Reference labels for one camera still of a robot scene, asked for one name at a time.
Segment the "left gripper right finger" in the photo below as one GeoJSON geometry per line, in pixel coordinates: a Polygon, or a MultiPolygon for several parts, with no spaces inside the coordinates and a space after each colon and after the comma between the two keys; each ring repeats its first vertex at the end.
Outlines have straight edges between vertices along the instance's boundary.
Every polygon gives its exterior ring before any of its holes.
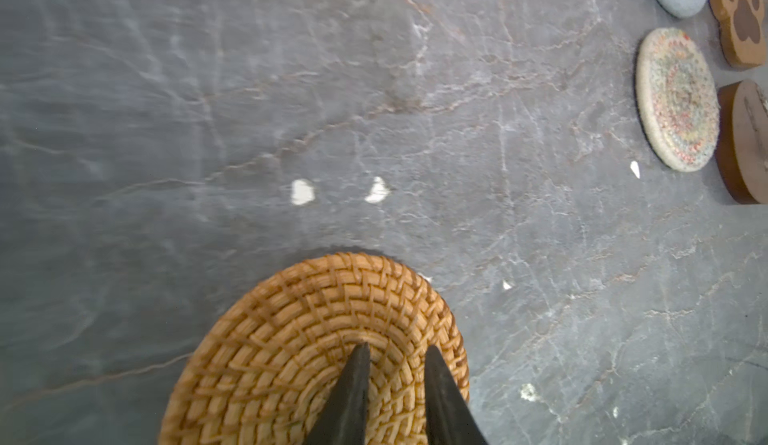
{"type": "Polygon", "coordinates": [[[424,374],[428,444],[487,445],[436,345],[426,351],[424,374]]]}

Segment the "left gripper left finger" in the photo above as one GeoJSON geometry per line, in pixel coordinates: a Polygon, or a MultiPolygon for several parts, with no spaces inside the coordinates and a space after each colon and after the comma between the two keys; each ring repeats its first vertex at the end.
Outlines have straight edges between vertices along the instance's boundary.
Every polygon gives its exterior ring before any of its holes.
{"type": "Polygon", "coordinates": [[[369,345],[357,344],[305,438],[305,444],[365,444],[370,365],[369,345]]]}

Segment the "wicker rattan round coaster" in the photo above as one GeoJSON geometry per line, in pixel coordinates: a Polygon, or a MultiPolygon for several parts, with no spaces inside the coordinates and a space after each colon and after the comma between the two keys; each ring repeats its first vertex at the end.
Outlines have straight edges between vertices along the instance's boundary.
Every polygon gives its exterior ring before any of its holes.
{"type": "Polygon", "coordinates": [[[300,444],[351,352],[370,349],[365,440],[426,442],[424,361],[438,347],[462,395],[467,352],[446,301],[384,256],[335,253],[260,282],[203,338],[177,381],[162,444],[300,444]]]}

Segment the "multicolour woven round coaster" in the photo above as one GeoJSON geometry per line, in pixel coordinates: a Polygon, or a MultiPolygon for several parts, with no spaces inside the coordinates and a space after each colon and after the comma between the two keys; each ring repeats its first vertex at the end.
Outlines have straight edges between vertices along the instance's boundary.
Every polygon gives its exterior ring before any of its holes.
{"type": "Polygon", "coordinates": [[[643,131],[660,160],[679,172],[702,169],[717,145],[720,107],[709,64],[686,32],[661,27],[646,35],[635,93],[643,131]]]}

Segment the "glossy brown round coaster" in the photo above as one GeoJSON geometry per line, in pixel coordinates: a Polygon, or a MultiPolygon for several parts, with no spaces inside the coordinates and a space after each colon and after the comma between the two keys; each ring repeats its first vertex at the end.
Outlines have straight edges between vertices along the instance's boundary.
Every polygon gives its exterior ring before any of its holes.
{"type": "Polygon", "coordinates": [[[723,182],[740,204],[767,204],[767,94],[750,79],[718,91],[715,151],[723,182]]]}

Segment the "brown paw cork coaster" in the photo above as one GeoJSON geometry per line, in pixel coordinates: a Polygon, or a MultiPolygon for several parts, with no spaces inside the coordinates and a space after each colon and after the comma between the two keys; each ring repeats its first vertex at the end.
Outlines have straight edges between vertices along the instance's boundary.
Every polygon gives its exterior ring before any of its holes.
{"type": "Polygon", "coordinates": [[[709,0],[719,23],[720,43],[727,62],[736,69],[762,66],[767,60],[763,34],[764,0],[709,0]]]}

